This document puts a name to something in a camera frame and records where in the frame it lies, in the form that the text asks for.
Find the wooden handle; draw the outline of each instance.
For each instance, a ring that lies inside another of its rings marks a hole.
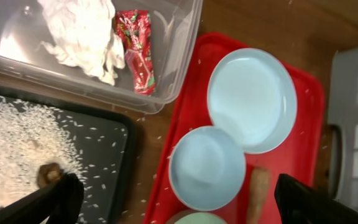
[[[251,173],[249,186],[247,224],[258,224],[269,187],[270,172],[262,168],[255,168]]]

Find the red candy wrapper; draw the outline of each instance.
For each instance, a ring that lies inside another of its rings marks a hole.
[[[125,61],[134,75],[135,92],[149,95],[154,91],[150,15],[146,10],[117,11],[116,31],[126,49]]]

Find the tray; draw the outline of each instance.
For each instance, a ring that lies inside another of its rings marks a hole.
[[[196,41],[185,84],[177,99],[170,130],[160,158],[157,177],[149,199],[144,223],[165,223],[186,210],[170,188],[168,160],[173,147],[189,130],[211,125],[206,105],[208,81],[214,67],[228,53],[247,47],[221,34],[205,34]],[[288,65],[298,98],[295,125],[287,139],[276,149],[260,155],[246,155],[247,176],[237,197],[225,207],[213,211],[227,223],[245,223],[250,172],[254,166],[271,171],[271,186],[259,223],[281,223],[274,199],[278,175],[286,173],[306,185],[312,185],[323,122],[324,93],[319,82]]]
[[[85,191],[81,208],[82,217],[88,223],[101,223],[100,218],[106,220],[106,223],[115,223],[121,216],[121,208],[129,183],[128,177],[131,176],[135,156],[137,131],[134,123],[122,114],[2,86],[0,86],[0,96],[4,97],[0,97],[0,102],[4,100],[6,103],[12,103],[19,112],[24,111],[22,109],[24,105],[13,103],[16,99],[28,101],[26,106],[39,104],[58,108],[53,115],[59,127],[70,132],[69,138],[74,142],[76,150],[83,150],[81,161],[83,167],[88,167],[89,164],[95,165],[83,174],[88,178],[85,187],[92,186],[92,188]],[[70,118],[83,126],[69,123]],[[106,186],[106,190],[103,190],[102,184]]]

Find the blue bowl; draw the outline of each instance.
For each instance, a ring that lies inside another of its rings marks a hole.
[[[177,198],[203,212],[228,204],[240,191],[245,175],[244,151],[213,126],[183,136],[169,163],[169,181]]]

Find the light blue plate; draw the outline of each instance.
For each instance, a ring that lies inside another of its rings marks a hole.
[[[211,211],[240,191],[246,174],[244,152],[226,132],[205,126],[183,136],[169,163],[169,180],[189,208]]]
[[[215,67],[208,85],[213,124],[244,152],[260,154],[279,146],[296,118],[296,92],[290,75],[263,50],[240,49]]]

